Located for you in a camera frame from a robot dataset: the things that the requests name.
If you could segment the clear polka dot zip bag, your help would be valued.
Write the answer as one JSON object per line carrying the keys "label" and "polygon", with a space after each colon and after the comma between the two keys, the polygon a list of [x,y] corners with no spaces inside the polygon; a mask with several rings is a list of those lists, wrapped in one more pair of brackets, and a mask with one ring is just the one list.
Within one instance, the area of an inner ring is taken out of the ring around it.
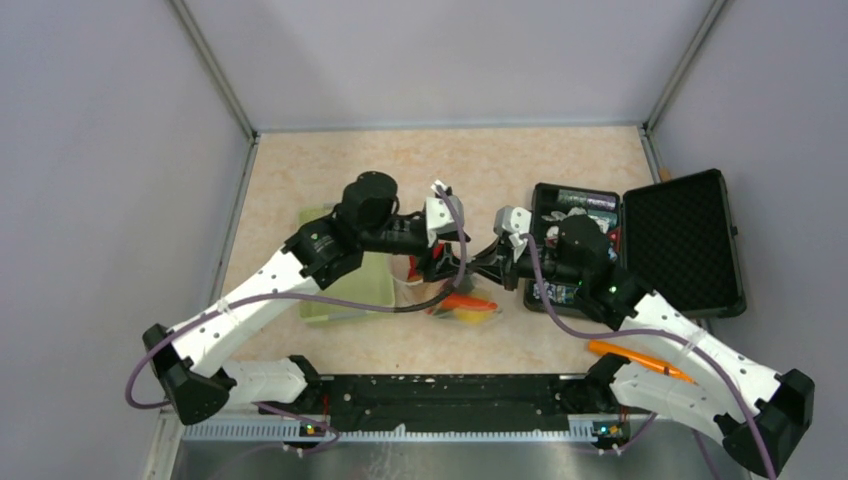
{"label": "clear polka dot zip bag", "polygon": [[[445,286],[452,285],[451,280],[424,282],[422,276],[413,271],[413,260],[413,257],[406,256],[390,258],[397,307],[424,303],[437,296]],[[499,318],[502,308],[482,280],[466,276],[449,296],[427,307],[424,313],[439,320],[478,326]]]}

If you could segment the yellow lemon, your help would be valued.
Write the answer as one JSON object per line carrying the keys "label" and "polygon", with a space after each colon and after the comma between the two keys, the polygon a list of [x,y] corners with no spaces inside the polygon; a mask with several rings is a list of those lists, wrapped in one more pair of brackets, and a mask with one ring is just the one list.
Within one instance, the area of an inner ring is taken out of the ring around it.
{"label": "yellow lemon", "polygon": [[457,311],[455,317],[458,321],[466,325],[482,325],[492,320],[496,316],[496,311]]}

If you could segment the green perforated plastic basket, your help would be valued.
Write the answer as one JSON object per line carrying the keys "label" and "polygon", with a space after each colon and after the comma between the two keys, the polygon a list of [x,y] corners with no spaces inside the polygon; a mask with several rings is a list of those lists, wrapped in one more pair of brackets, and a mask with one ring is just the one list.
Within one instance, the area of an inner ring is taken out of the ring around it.
{"label": "green perforated plastic basket", "polygon": [[[395,288],[390,257],[382,253],[366,252],[358,270],[342,277],[318,295],[346,302],[393,308]],[[381,315],[381,312],[325,303],[301,302],[298,306],[299,319],[315,327],[358,321],[378,315]]]}

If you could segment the red bell pepper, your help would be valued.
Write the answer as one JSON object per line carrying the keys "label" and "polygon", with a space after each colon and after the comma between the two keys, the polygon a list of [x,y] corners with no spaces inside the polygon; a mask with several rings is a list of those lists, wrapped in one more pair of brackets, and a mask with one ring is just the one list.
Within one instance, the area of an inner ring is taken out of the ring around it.
{"label": "red bell pepper", "polygon": [[434,282],[439,276],[440,263],[444,257],[444,243],[437,243],[429,253],[423,256],[409,256],[409,268],[406,273],[408,282]]}

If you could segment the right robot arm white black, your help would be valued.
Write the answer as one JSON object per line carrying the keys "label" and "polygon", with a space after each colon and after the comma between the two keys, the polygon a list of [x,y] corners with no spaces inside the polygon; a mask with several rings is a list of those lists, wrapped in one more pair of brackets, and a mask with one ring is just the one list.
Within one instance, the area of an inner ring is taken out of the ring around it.
{"label": "right robot arm white black", "polygon": [[581,339],[630,340],[689,376],[675,380],[612,354],[609,368],[586,385],[589,404],[612,412],[620,404],[672,419],[719,443],[740,466],[776,479],[808,431],[815,383],[798,369],[780,372],[742,354],[693,323],[656,289],[611,257],[608,237],[586,215],[564,218],[555,231],[554,254],[542,255],[529,231],[530,213],[496,228],[488,251],[471,257],[460,248],[459,270],[494,266],[505,288],[519,278],[565,280],[578,287],[575,303],[605,333],[578,331],[542,303],[555,324]]}

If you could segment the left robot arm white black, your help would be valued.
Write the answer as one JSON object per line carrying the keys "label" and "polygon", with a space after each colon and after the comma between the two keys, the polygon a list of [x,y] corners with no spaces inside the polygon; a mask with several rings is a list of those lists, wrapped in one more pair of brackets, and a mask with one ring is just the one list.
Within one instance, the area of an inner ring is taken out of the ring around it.
{"label": "left robot arm white black", "polygon": [[321,393],[311,365],[293,357],[236,362],[233,354],[299,302],[334,305],[323,292],[358,270],[366,253],[432,257],[442,240],[465,253],[464,206],[440,181],[422,210],[398,212],[398,185],[368,171],[347,185],[326,215],[307,222],[251,277],[192,319],[156,324],[143,335],[145,363],[164,390],[167,406],[186,426],[226,408],[255,402],[287,404],[308,413]]}

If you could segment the black case with poker chips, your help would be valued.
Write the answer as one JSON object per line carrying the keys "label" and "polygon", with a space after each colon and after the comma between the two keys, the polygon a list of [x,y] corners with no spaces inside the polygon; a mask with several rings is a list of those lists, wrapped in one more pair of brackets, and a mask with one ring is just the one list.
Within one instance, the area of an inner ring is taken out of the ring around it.
{"label": "black case with poker chips", "polygon": [[552,258],[557,225],[587,214],[612,243],[612,256],[689,318],[728,318],[747,307],[724,176],[710,169],[624,194],[539,183],[531,230]]}

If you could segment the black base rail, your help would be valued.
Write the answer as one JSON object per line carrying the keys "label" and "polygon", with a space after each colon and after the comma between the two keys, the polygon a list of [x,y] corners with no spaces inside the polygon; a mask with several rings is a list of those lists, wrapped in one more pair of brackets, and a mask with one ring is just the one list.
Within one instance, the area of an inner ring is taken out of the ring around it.
{"label": "black base rail", "polygon": [[293,402],[267,405],[344,433],[632,435],[627,408],[582,374],[324,375]]}

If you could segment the orange handled tool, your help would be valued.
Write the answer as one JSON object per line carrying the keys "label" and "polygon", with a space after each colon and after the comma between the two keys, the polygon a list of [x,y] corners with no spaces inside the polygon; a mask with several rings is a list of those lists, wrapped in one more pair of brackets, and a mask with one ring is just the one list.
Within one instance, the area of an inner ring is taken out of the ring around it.
{"label": "orange handled tool", "polygon": [[633,350],[629,350],[627,348],[612,343],[608,343],[601,340],[590,340],[588,342],[588,350],[598,356],[603,356],[605,354],[615,354],[618,356],[622,356],[628,360],[635,361],[636,363],[649,370],[662,373],[666,376],[678,380],[683,380],[688,383],[695,383],[695,381],[691,377],[686,375],[682,370],[678,369],[677,367],[673,366],[672,364],[666,361]]}

